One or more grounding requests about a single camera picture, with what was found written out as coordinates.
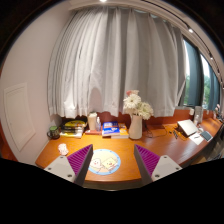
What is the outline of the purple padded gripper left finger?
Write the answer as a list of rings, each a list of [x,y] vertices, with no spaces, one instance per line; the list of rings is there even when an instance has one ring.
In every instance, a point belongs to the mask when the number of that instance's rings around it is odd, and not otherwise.
[[[82,186],[92,156],[93,145],[90,144],[72,153],[68,157],[60,155],[45,168],[45,171]]]

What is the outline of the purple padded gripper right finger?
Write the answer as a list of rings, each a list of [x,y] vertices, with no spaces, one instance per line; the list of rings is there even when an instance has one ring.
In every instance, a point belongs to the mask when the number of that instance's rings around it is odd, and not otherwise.
[[[134,145],[134,156],[143,185],[148,185],[182,169],[168,155],[158,156],[137,144]]]

